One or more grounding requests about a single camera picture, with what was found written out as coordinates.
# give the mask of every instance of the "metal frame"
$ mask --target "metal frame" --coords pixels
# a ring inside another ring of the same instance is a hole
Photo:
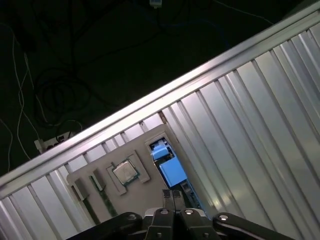
[[[244,41],[0,178],[0,199],[320,22],[320,2]]]

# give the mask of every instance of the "corrugated metal panel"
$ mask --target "corrugated metal panel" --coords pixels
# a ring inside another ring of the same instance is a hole
[[[319,29],[163,110],[218,211],[294,239],[320,234]]]
[[[1,234],[59,240],[93,226],[67,175],[167,123],[210,216],[227,211],[294,239],[317,239],[318,22],[318,12],[302,11],[0,178]]]

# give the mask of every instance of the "blue clip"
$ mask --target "blue clip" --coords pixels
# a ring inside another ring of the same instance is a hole
[[[187,179],[187,175],[176,157],[162,163],[160,169],[170,188]]]
[[[169,150],[167,148],[167,146],[165,145],[157,145],[154,146],[153,151],[152,151],[152,156],[153,156],[153,160],[158,160],[166,155],[169,154]]]

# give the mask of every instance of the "blue plastic part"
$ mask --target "blue plastic part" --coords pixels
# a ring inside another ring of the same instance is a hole
[[[187,175],[177,157],[161,164],[160,169],[169,187],[177,185],[187,179]]]
[[[167,146],[165,145],[157,145],[153,148],[153,151],[152,151],[152,156],[153,156],[153,160],[158,160],[166,155],[169,154],[169,150],[167,148]]]

